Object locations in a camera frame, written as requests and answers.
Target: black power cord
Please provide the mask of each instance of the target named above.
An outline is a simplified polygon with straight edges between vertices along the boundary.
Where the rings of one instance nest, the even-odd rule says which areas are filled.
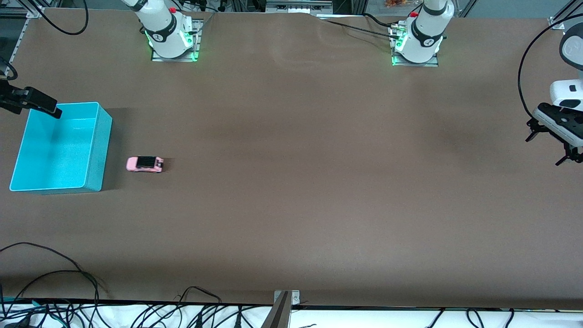
[[[348,27],[349,29],[354,29],[354,30],[363,31],[363,32],[366,32],[366,33],[371,33],[371,34],[376,34],[376,35],[388,37],[390,39],[397,39],[398,38],[398,36],[392,36],[392,35],[388,35],[388,34],[385,34],[385,33],[379,33],[379,32],[375,32],[375,31],[371,31],[371,30],[361,29],[360,27],[351,26],[351,25],[347,25],[347,24],[343,24],[343,23],[338,23],[338,22],[333,22],[333,21],[328,20],[328,19],[325,19],[324,21],[325,22],[328,22],[330,24],[336,24],[336,25]]]
[[[508,317],[508,320],[506,321],[504,328],[508,328],[510,326],[510,323],[512,322],[513,318],[514,318],[514,309],[510,309],[510,317]]]
[[[438,314],[435,316],[435,318],[433,318],[433,321],[431,322],[431,324],[430,324],[429,326],[427,326],[427,328],[433,328],[433,327],[436,325],[436,323],[437,323],[437,320],[439,320],[439,317],[440,317],[440,316],[441,316],[441,315],[442,315],[444,312],[445,312],[445,308],[441,308],[441,309],[439,310],[439,313],[438,313]]]
[[[522,85],[521,85],[521,78],[522,78],[522,66],[524,66],[524,59],[526,58],[526,55],[528,54],[528,51],[531,50],[532,45],[543,35],[545,34],[548,30],[552,29],[553,27],[560,25],[570,19],[575,19],[575,18],[579,18],[579,17],[583,17],[583,13],[579,13],[577,15],[571,16],[571,17],[567,17],[564,18],[562,20],[558,20],[556,22],[554,22],[553,24],[549,25],[548,27],[545,27],[544,30],[542,30],[539,34],[537,34],[537,36],[532,39],[532,41],[528,44],[528,47],[526,47],[526,50],[524,51],[522,58],[520,59],[520,65],[518,66],[518,95],[520,96],[520,101],[522,102],[522,107],[524,107],[524,111],[528,114],[528,116],[530,118],[534,118],[531,114],[531,111],[528,110],[528,106],[526,105],[526,101],[524,100],[524,95],[522,94]]]
[[[477,320],[480,322],[480,326],[479,327],[478,327],[478,325],[476,325],[474,323],[474,321],[470,317],[470,312],[473,312],[473,313],[476,314]],[[474,326],[474,328],[484,328],[484,323],[482,322],[482,317],[480,317],[480,314],[475,309],[466,309],[466,318],[468,318],[469,323],[472,326]]]
[[[234,328],[241,328],[241,319],[243,318],[243,313],[241,313],[241,310],[243,310],[243,307],[239,305],[239,311],[237,312],[237,319],[235,320]]]
[[[54,28],[56,28],[57,30],[59,30],[59,32],[67,34],[67,35],[79,35],[83,32],[85,32],[85,29],[87,29],[87,24],[89,24],[89,8],[87,8],[87,1],[86,0],[82,0],[83,1],[83,6],[85,7],[85,24],[83,25],[83,27],[77,31],[77,32],[69,32],[69,31],[65,31],[64,29],[58,27],[57,25],[55,25],[55,23],[52,22],[52,20],[50,20],[44,13],[42,10],[38,9],[36,7],[36,5],[34,4],[33,0],[28,0],[28,2],[33,5],[34,8],[37,8],[38,13]]]
[[[0,61],[6,65],[6,67],[8,67],[10,69],[10,71],[12,71],[12,76],[7,76],[6,79],[8,81],[12,81],[18,78],[18,72],[16,71],[16,68],[14,68],[14,66],[12,66],[6,59],[4,59],[2,56],[0,56]]]
[[[363,13],[363,16],[372,19],[376,24],[379,24],[380,26],[391,27],[391,24],[383,23],[380,20],[378,20],[375,16],[369,13]]]
[[[254,305],[254,306],[250,306],[250,307],[248,307],[248,308],[245,308],[245,309],[239,310],[239,311],[237,311],[237,312],[235,312],[235,313],[233,313],[233,314],[231,314],[231,315],[227,316],[226,318],[224,318],[224,319],[223,319],[221,322],[219,322],[219,323],[218,323],[216,326],[211,326],[210,328],[217,328],[217,327],[219,327],[219,326],[220,326],[221,324],[223,324],[225,321],[227,321],[227,320],[231,319],[231,317],[233,317],[233,316],[237,315],[238,313],[241,313],[241,312],[243,312],[243,311],[247,311],[247,310],[251,310],[251,309],[255,309],[255,308],[260,308],[260,307],[263,307],[263,306],[265,306],[265,305]]]

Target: metal frame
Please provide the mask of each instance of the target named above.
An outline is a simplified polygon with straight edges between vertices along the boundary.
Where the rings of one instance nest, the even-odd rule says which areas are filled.
[[[468,17],[468,14],[470,13],[470,11],[472,11],[472,9],[474,8],[478,1],[479,0],[470,0],[468,4],[464,7],[464,9],[459,13],[459,17],[463,18]]]
[[[331,0],[267,0],[266,13],[303,12],[311,15],[331,15],[333,7]]]
[[[276,291],[277,301],[271,307],[267,318],[261,328],[288,328],[290,325],[290,315],[292,313],[292,303],[300,301],[300,291]]]
[[[368,0],[350,0],[352,1],[352,15],[362,15],[368,6]]]
[[[567,2],[564,7],[561,8],[556,14],[549,17],[549,25],[554,24],[555,22],[565,19],[571,16],[574,12],[577,11],[581,6],[583,6],[583,0],[570,0]],[[565,24],[559,24],[557,26],[553,26],[553,30],[564,30]]]
[[[46,7],[57,7],[60,0],[33,0],[36,6],[28,3],[27,0],[15,0],[20,6],[10,6],[0,8],[0,17],[2,18],[39,18],[38,10],[43,10]]]

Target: white surface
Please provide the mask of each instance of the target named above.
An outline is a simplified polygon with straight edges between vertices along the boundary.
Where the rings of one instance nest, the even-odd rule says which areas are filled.
[[[18,305],[14,309],[24,309],[28,306]],[[146,305],[125,305],[125,306],[103,306],[99,307],[99,312],[104,320],[113,328],[129,328],[136,317],[147,307]],[[166,306],[159,310],[160,315],[168,313],[174,309],[174,306]],[[202,309],[200,305],[191,305],[182,309],[182,324],[180,324],[180,314],[178,311],[170,318],[164,320],[168,328],[184,328],[191,319]],[[216,314],[215,326],[228,315],[238,310],[236,306],[229,306]],[[249,320],[254,328],[260,328],[270,307],[261,307],[244,311],[244,316]],[[361,327],[383,327],[383,328],[424,328],[427,327],[437,310],[299,310],[292,311],[290,328],[300,328],[316,324],[314,328],[361,328]],[[486,312],[480,311],[480,316],[486,328],[503,328],[506,323],[509,312]],[[91,316],[92,309],[86,309],[85,314]],[[42,315],[35,315],[31,320],[34,326],[42,319]],[[150,327],[159,317],[152,314],[144,324],[144,327]],[[233,328],[236,316],[231,317],[220,325],[220,328]],[[80,327],[78,320],[72,323],[72,327]],[[95,316],[95,328],[106,328],[101,320]],[[583,322],[583,313],[556,313],[556,312],[517,312],[510,328],[581,328]],[[209,320],[204,328],[210,328]],[[60,328],[60,323],[47,318],[43,324],[45,328]],[[162,324],[155,325],[156,328],[162,327]],[[248,328],[245,321],[242,321],[242,328]],[[438,320],[434,328],[471,328],[467,321],[465,311],[448,310]]]
[[[577,91],[573,92],[569,86],[574,85]],[[563,100],[579,99],[583,101],[583,83],[579,79],[555,81],[550,85],[550,100],[553,105],[559,106]],[[583,111],[583,103],[572,108]]]

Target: cable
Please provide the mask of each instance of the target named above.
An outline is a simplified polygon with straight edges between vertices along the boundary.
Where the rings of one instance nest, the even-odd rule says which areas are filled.
[[[241,312],[241,318],[243,319],[243,321],[247,323],[247,325],[249,325],[250,328],[254,328],[253,325],[249,322],[249,320],[247,320],[247,318],[243,315],[243,312]]]
[[[46,277],[48,275],[58,274],[58,273],[81,273],[85,277],[85,279],[87,279],[91,283],[91,285],[94,288],[94,296],[93,296],[93,298],[94,298],[94,305],[95,305],[95,307],[94,307],[93,313],[91,315],[91,319],[93,319],[93,316],[95,315],[95,313],[97,311],[97,304],[99,303],[99,284],[98,284],[97,280],[95,279],[95,277],[93,275],[91,275],[90,273],[84,271],[81,268],[81,266],[76,261],[74,261],[72,258],[70,258],[70,257],[68,257],[68,256],[66,256],[66,255],[64,255],[64,254],[62,254],[62,253],[60,253],[60,252],[58,252],[58,251],[50,248],[50,247],[46,247],[46,246],[43,246],[43,245],[39,245],[39,244],[35,244],[35,243],[30,243],[30,242],[18,242],[18,243],[14,243],[14,244],[8,245],[8,246],[0,249],[0,253],[4,252],[4,251],[6,251],[6,250],[8,250],[8,249],[10,249],[12,247],[19,246],[19,245],[29,245],[29,246],[34,246],[34,247],[37,247],[37,248],[41,248],[41,249],[48,250],[49,252],[54,253],[54,254],[57,254],[57,255],[61,256],[62,258],[64,258],[65,260],[71,262],[75,266],[75,268],[77,270],[57,270],[57,271],[52,271],[52,272],[49,272],[49,273],[45,273],[43,275],[40,275],[37,278],[33,279],[31,282],[29,282],[26,286],[24,286],[24,288],[22,288],[22,290],[15,297],[15,300],[18,299],[19,296],[21,296],[22,294],[24,294],[24,292],[31,285],[33,285],[36,281],[42,279],[43,277]],[[12,306],[13,305],[14,305],[14,303],[12,303],[8,307],[8,312],[10,312],[10,310],[12,309]],[[91,328],[91,326],[92,326],[92,321],[89,322],[89,327]]]
[[[232,316],[237,315],[239,312],[243,312],[243,311],[247,311],[247,310],[251,310],[251,309],[255,309],[255,308],[260,308],[262,306],[265,306],[265,305],[254,305],[254,306],[250,306],[250,307],[248,307],[246,309],[242,309],[240,311],[237,311],[237,312],[229,315],[228,317],[224,318],[221,322],[217,323],[216,326],[211,326],[210,328],[217,328],[217,327],[219,327],[221,324],[223,324],[225,321],[231,319]]]
[[[176,7],[178,8],[178,11],[180,11],[180,12],[181,12],[181,11],[183,11],[183,10],[184,10],[184,7],[181,7],[181,6],[178,4],[178,2],[176,2],[176,0],[170,0],[170,1],[172,1],[172,2],[173,2],[175,5],[176,5]]]
[[[526,101],[524,100],[524,95],[522,94],[522,86],[521,86],[521,78],[522,78],[522,66],[524,65],[524,59],[526,58],[526,55],[528,54],[528,51],[530,51],[530,49],[532,48],[532,45],[543,35],[545,34],[548,30],[552,29],[553,27],[562,24],[563,22],[566,22],[570,19],[575,19],[578,17],[583,17],[583,13],[578,13],[577,15],[571,16],[571,17],[567,17],[564,18],[562,20],[558,20],[556,22],[554,22],[553,24],[549,25],[548,27],[545,27],[544,30],[542,30],[534,39],[532,39],[532,41],[528,44],[528,47],[526,47],[526,50],[524,51],[522,58],[520,59],[520,65],[518,66],[518,95],[520,96],[520,101],[522,102],[522,107],[524,107],[524,111],[528,114],[528,116],[530,116],[531,118],[534,118],[531,114],[531,111],[528,110],[528,106],[526,105]]]
[[[235,320],[235,326],[234,328],[241,328],[241,320],[243,318],[243,313],[241,313],[241,310],[243,310],[243,307],[241,305],[239,305],[239,312],[237,312],[237,319]]]
[[[34,5],[33,0],[28,0],[28,2],[33,5],[34,8],[37,8],[37,12],[54,28],[56,28],[59,32],[67,34],[67,35],[79,35],[83,32],[85,32],[85,29],[87,29],[87,24],[89,24],[89,8],[87,8],[87,1],[86,0],[82,0],[83,1],[83,6],[85,7],[85,24],[83,25],[83,27],[77,31],[77,32],[68,32],[65,31],[64,29],[58,27],[57,25],[55,25],[55,23],[52,22],[52,20],[50,20],[41,9],[37,8]]]
[[[10,64],[2,56],[0,56],[0,61],[2,61],[4,63],[4,65],[6,65],[6,67],[8,67],[12,71],[12,76],[7,76],[6,79],[8,81],[12,81],[12,80],[17,79],[18,78],[18,72],[16,71],[16,68],[14,68],[14,66],[12,66],[12,64]]]
[[[369,13],[363,13],[362,15],[364,17],[368,17],[368,18],[372,19],[376,24],[379,24],[380,26],[391,27],[391,24],[383,23],[380,20],[378,20],[375,16],[373,16]]]
[[[514,318],[514,309],[510,309],[510,317],[508,317],[508,320],[506,321],[504,328],[508,328],[510,326],[510,323],[512,322],[513,318]]]
[[[375,31],[371,31],[371,30],[365,30],[365,29],[361,29],[360,27],[346,25],[346,24],[338,23],[338,22],[333,22],[333,21],[327,20],[327,19],[325,19],[324,21],[325,22],[328,22],[330,24],[336,24],[336,25],[348,27],[350,29],[355,29],[355,30],[359,30],[359,31],[363,31],[363,32],[371,33],[371,34],[376,34],[376,35],[380,35],[380,36],[384,36],[384,37],[388,37],[388,38],[392,38],[392,39],[397,39],[398,38],[398,36],[392,36],[392,35],[388,35],[388,34],[385,34],[385,33],[379,33],[379,32],[375,32]]]
[[[222,302],[223,302],[223,300],[222,300],[220,297],[218,297],[217,295],[215,295],[215,294],[213,294],[213,293],[209,292],[208,290],[206,290],[206,289],[204,289],[204,288],[202,288],[202,287],[199,287],[199,286],[190,286],[190,287],[188,287],[188,288],[187,288],[187,289],[186,289],[186,290],[185,290],[185,291],[182,293],[182,296],[180,297],[180,300],[182,300],[183,298],[184,298],[184,299],[186,299],[186,297],[188,296],[188,292],[189,292],[191,289],[196,289],[197,291],[201,291],[201,292],[205,293],[206,295],[209,295],[209,296],[211,296],[211,297],[214,297],[214,298],[216,298],[216,299],[217,299],[217,301],[219,301],[219,303],[222,303]]]
[[[191,4],[191,5],[193,5],[193,6],[197,6],[199,9],[201,9],[201,4],[198,4],[198,3],[196,3],[196,2],[195,2],[195,3],[192,3],[192,1],[190,1],[190,2],[189,2],[189,4]],[[212,10],[212,11],[214,11],[214,12],[219,12],[217,9],[215,9],[215,8],[213,8],[213,7],[206,6],[205,8],[206,8],[206,9],[210,9],[210,10]]]
[[[577,11],[577,9],[579,9],[581,6],[583,5],[583,2],[581,2],[580,4],[578,4],[575,9],[571,10],[571,12],[569,13],[569,15],[567,15],[566,17],[569,17],[571,15],[573,15],[574,12]]]
[[[472,318],[470,318],[470,312],[473,312],[476,314],[477,319],[480,322],[479,327],[474,323]],[[484,328],[484,323],[482,322],[482,317],[480,317],[480,314],[475,309],[466,309],[466,318],[468,318],[469,323],[472,324],[472,326],[474,326],[474,328]]]
[[[442,315],[444,312],[445,312],[445,308],[441,308],[441,309],[440,309],[440,311],[439,311],[439,313],[436,315],[436,317],[435,317],[435,318],[433,318],[433,321],[431,322],[431,324],[430,324],[429,326],[427,326],[427,328],[433,328],[433,327],[436,325],[436,323],[437,323],[437,320],[439,319],[439,317],[440,317],[440,316],[441,316],[441,315]]]

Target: black clamp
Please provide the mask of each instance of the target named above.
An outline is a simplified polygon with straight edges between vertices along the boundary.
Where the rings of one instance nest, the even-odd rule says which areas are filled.
[[[438,11],[435,11],[433,9],[428,8],[425,5],[425,2],[423,2],[423,10],[431,16],[440,16],[441,14],[443,14],[445,12],[446,9],[447,9],[447,3],[445,4],[445,6],[443,6],[443,8],[441,8]]]
[[[556,166],[563,164],[567,159],[574,161],[575,163],[583,163],[583,154],[579,153],[579,148],[574,147],[569,144],[567,141],[563,140],[559,137],[555,132],[551,131],[549,128],[545,127],[544,125],[540,125],[539,122],[535,118],[531,118],[527,123],[529,128],[531,128],[531,134],[526,138],[526,142],[533,140],[536,135],[541,132],[548,132],[550,135],[555,137],[555,139],[559,140],[563,144],[563,148],[565,149],[565,156],[559,159],[558,162],[555,163]]]

